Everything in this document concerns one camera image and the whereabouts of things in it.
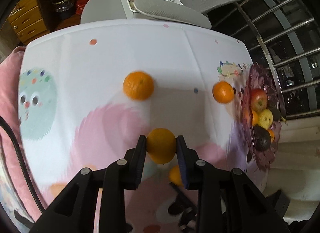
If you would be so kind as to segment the dark avocado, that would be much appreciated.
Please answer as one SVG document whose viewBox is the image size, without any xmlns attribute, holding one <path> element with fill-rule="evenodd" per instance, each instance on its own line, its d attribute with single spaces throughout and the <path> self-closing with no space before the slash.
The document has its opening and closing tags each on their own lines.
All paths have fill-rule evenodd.
<svg viewBox="0 0 320 233">
<path fill-rule="evenodd" d="M 271 145 L 271 135 L 269 132 L 261 126 L 253 127 L 255 149 L 259 152 L 268 150 Z"/>
</svg>

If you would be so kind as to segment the small tangerine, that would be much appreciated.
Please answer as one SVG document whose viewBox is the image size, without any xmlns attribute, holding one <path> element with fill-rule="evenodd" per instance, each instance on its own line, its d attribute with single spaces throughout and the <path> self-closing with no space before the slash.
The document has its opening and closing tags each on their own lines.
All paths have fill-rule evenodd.
<svg viewBox="0 0 320 233">
<path fill-rule="evenodd" d="M 169 163 L 176 154 L 176 137 L 168 129 L 152 130 L 147 136 L 146 143 L 148 155 L 156 164 Z"/>
<path fill-rule="evenodd" d="M 177 185 L 177 186 L 184 186 L 182 182 L 182 177 L 180 174 L 180 168 L 179 165 L 174 166 L 173 168 L 170 169 L 168 173 L 168 178 L 171 183 Z"/>
</svg>

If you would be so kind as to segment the yellow speckled pear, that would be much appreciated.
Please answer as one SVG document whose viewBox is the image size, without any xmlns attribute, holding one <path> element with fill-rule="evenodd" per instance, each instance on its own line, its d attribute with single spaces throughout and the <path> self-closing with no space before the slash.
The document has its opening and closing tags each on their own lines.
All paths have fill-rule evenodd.
<svg viewBox="0 0 320 233">
<path fill-rule="evenodd" d="M 273 115 L 270 110 L 265 109 L 258 114 L 258 125 L 268 130 L 273 123 Z"/>
</svg>

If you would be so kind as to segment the dark overripe banana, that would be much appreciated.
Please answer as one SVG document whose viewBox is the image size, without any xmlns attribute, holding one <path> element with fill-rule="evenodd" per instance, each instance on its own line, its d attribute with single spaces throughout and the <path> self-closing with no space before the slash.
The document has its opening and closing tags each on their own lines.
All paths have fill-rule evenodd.
<svg viewBox="0 0 320 233">
<path fill-rule="evenodd" d="M 277 108 L 277 106 L 272 101 L 268 101 L 267 108 L 268 108 L 268 110 L 271 111 L 271 113 L 273 115 L 274 122 L 283 121 L 285 124 L 287 124 L 287 120 L 284 119 L 280 110 Z"/>
</svg>

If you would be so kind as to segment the red apple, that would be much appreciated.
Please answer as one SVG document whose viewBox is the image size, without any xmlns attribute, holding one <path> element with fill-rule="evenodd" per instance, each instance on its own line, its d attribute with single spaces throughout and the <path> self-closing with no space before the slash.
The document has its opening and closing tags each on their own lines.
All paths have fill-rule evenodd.
<svg viewBox="0 0 320 233">
<path fill-rule="evenodd" d="M 267 108 L 267 94 L 263 91 L 263 89 L 253 89 L 251 90 L 251 109 L 256 111 L 257 113 L 262 112 Z"/>
</svg>

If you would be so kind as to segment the orange tangerine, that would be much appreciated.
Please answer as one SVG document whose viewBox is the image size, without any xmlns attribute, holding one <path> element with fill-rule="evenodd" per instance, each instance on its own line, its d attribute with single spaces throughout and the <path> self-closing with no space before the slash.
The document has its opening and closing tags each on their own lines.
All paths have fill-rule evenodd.
<svg viewBox="0 0 320 233">
<path fill-rule="evenodd" d="M 153 94 L 153 91 L 153 78 L 146 72 L 131 72 L 123 81 L 123 92 L 132 100 L 147 100 Z"/>
</svg>

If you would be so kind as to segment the white floral curtain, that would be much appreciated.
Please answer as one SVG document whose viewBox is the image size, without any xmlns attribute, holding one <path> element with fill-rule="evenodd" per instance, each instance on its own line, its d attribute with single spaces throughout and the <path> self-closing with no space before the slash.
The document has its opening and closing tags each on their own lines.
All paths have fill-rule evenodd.
<svg viewBox="0 0 320 233">
<path fill-rule="evenodd" d="M 285 221 L 310 219 L 319 204 L 319 117 L 291 120 L 280 131 L 276 159 L 264 195 L 283 190 L 290 204 Z"/>
</svg>

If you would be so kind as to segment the purple glass fruit bowl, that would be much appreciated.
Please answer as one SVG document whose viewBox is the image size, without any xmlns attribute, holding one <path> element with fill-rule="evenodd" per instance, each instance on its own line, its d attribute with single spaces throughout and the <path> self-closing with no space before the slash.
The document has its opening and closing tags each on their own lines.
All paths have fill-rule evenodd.
<svg viewBox="0 0 320 233">
<path fill-rule="evenodd" d="M 286 122 L 279 106 L 272 78 L 260 65 L 252 65 L 241 100 L 242 126 L 248 155 L 263 171 L 276 158 L 281 122 Z"/>
</svg>

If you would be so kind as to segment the cartoon printed tablecloth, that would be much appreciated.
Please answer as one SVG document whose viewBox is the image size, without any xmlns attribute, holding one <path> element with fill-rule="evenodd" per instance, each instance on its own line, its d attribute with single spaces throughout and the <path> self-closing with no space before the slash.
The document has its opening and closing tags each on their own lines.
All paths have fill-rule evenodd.
<svg viewBox="0 0 320 233">
<path fill-rule="evenodd" d="M 244 43 L 208 29 L 153 20 L 107 20 L 65 28 L 26 48 L 18 85 L 25 156 L 46 204 L 84 167 L 108 167 L 140 135 L 165 128 L 215 167 L 242 169 L 259 190 L 267 173 L 247 160 L 241 100 L 252 66 Z M 144 101 L 123 92 L 148 73 Z M 223 104 L 213 86 L 229 83 Z"/>
</svg>

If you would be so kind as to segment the pink quilt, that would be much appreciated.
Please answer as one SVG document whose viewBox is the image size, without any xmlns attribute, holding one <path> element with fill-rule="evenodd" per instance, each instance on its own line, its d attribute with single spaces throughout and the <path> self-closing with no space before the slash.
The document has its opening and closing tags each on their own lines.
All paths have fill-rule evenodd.
<svg viewBox="0 0 320 233">
<path fill-rule="evenodd" d="M 21 147 L 20 123 L 18 120 L 18 81 L 21 70 L 25 47 L 16 47 L 11 54 L 1 63 L 1 117 L 7 122 L 14 132 L 18 145 Z M 37 207 L 25 182 L 14 145 L 6 132 L 1 129 L 1 146 L 4 147 L 5 163 L 14 189 L 20 197 L 33 220 L 37 220 L 41 212 Z"/>
</svg>

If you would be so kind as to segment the metal window bars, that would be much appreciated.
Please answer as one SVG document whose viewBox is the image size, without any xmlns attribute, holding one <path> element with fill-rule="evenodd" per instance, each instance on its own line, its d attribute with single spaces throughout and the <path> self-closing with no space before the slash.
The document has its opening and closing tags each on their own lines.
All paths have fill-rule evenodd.
<svg viewBox="0 0 320 233">
<path fill-rule="evenodd" d="M 208 16 L 274 77 L 286 119 L 319 115 L 319 23 L 302 0 L 243 0 Z"/>
</svg>

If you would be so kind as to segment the black waste bin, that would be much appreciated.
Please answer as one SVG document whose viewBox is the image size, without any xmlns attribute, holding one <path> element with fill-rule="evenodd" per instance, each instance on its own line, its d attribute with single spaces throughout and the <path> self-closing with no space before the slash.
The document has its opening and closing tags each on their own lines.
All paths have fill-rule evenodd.
<svg viewBox="0 0 320 233">
<path fill-rule="evenodd" d="M 56 12 L 65 12 L 74 6 L 74 0 L 52 0 Z"/>
</svg>

